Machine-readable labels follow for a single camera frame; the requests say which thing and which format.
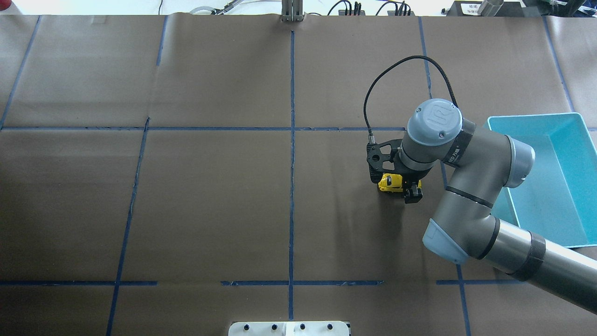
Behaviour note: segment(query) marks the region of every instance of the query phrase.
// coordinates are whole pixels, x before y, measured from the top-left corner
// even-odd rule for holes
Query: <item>yellow toy car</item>
[[[418,182],[418,187],[421,188],[421,181]],[[377,184],[377,188],[384,193],[403,193],[402,175],[384,174],[381,181]]]

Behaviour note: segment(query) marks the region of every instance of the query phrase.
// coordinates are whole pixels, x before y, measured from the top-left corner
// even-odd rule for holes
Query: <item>blue plastic bin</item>
[[[597,246],[597,152],[578,113],[490,117],[486,128],[531,145],[531,173],[503,188],[492,214],[568,248]]]

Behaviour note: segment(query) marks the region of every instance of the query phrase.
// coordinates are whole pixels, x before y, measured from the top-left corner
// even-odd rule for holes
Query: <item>blue tape line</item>
[[[159,40],[158,59],[155,61],[155,66],[159,66],[162,62],[162,49],[164,48],[164,37],[166,36],[166,24],[168,23],[168,16],[164,16],[164,25],[162,27],[162,38]]]
[[[297,280],[294,282],[295,286],[378,286],[381,285],[381,280]]]
[[[271,281],[220,281],[222,286],[288,286],[286,280]]]
[[[556,50],[553,47],[552,41],[552,34],[549,32],[549,27],[547,24],[547,18],[543,17],[543,26],[545,27],[545,32],[547,33],[547,43],[549,43],[549,50],[552,52],[552,57],[554,62],[556,63],[556,69],[558,70],[558,75],[560,76],[560,81],[564,88],[564,94],[566,95],[566,100],[568,101],[568,107],[570,107],[571,112],[575,112],[574,105],[572,104],[572,99],[570,99],[570,93],[568,92],[568,86],[566,85],[566,81],[564,80],[564,74],[562,73],[562,69],[560,68],[558,55],[556,55]]]
[[[458,273],[458,286],[460,288],[460,302],[462,303],[464,328],[466,330],[466,336],[470,336],[469,309],[466,307],[466,294],[464,293],[464,281],[462,280],[462,269],[460,268],[460,265],[456,265],[456,272]]]
[[[115,281],[0,281],[0,286],[114,286]],[[123,281],[121,286],[157,286],[157,281]]]
[[[488,280],[462,280],[465,285],[517,285],[524,282],[520,282],[515,279],[488,279]],[[436,285],[445,286],[445,285],[459,285],[460,281],[458,280],[437,280],[435,282]]]
[[[446,174],[446,166],[443,162],[439,163],[439,166],[442,167],[442,179],[444,179],[444,189],[448,186],[448,175]]]
[[[290,127],[224,127],[224,126],[198,126],[198,127],[150,127],[150,131],[290,131]]]
[[[425,34],[423,33],[423,20],[418,17],[418,31],[421,33],[421,46],[423,47],[423,56],[427,56],[427,47],[425,47]],[[425,74],[427,74],[427,88],[429,89],[429,99],[431,95],[431,74],[429,73],[429,62],[425,60]]]
[[[220,281],[222,286],[288,286],[286,280]],[[382,280],[296,280],[293,286],[378,286]]]
[[[127,226],[124,229],[124,238],[122,239],[122,249],[120,251],[120,260],[118,262],[118,272],[116,273],[116,284],[114,286],[114,293],[112,294],[112,306],[110,307],[110,317],[108,318],[108,327],[106,336],[112,334],[112,324],[114,322],[114,314],[116,313],[116,302],[118,300],[118,291],[120,288],[120,279],[122,277],[122,266],[124,265],[124,256],[127,252],[128,233],[131,229],[131,222],[133,221],[133,209],[135,205],[135,198],[137,197],[137,189],[139,187],[139,171],[141,171],[141,161],[143,160],[143,153],[145,152],[145,142],[147,141],[147,131],[149,126],[149,117],[145,121],[145,128],[143,130],[143,139],[141,140],[141,148],[139,149],[139,159],[137,160],[137,170],[135,171],[135,181],[133,183],[133,193],[131,194],[131,203],[128,207]]]
[[[4,130],[16,131],[142,131],[144,127],[63,127],[63,126],[6,126]]]
[[[142,131],[142,126],[6,126],[4,130],[18,131]],[[290,131],[292,127],[227,127],[227,126],[152,126],[152,131]],[[301,132],[366,132],[366,127],[295,127]],[[373,127],[375,131],[404,131],[404,127]]]
[[[290,227],[288,235],[288,320],[294,320],[294,30],[290,32]]]
[[[374,131],[404,131],[404,127],[372,127]],[[297,131],[336,131],[336,132],[351,132],[351,131],[367,131],[366,127],[296,127]]]
[[[35,28],[33,28],[33,33],[31,34],[31,39],[29,39],[29,44],[27,45],[27,49],[25,50],[25,55],[23,56],[23,60],[21,61],[21,67],[19,67],[19,71],[17,72],[17,77],[14,79],[13,89],[10,90],[10,94],[8,95],[8,100],[6,101],[6,106],[4,107],[4,113],[2,114],[2,119],[0,119],[0,130],[4,128],[4,122],[6,121],[6,117],[8,115],[8,110],[10,109],[10,105],[13,103],[14,92],[17,90],[17,85],[19,84],[19,80],[21,79],[21,74],[23,73],[23,68],[25,67],[25,62],[27,62],[27,58],[29,57],[29,52],[31,52],[31,46],[33,45],[33,40],[35,39],[35,35],[37,35],[37,30],[39,28],[39,22],[41,21],[41,15],[38,16],[38,20],[35,23]]]

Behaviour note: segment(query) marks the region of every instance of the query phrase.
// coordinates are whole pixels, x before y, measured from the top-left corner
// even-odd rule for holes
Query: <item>red object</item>
[[[13,0],[0,0],[0,11],[3,11],[13,4]]]

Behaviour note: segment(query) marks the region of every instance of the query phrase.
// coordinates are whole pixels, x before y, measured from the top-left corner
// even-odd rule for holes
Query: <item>ur logo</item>
[[[427,115],[427,120],[432,123],[445,126],[448,124],[449,117],[453,112],[449,109],[442,108],[440,106],[434,106],[431,113]]]

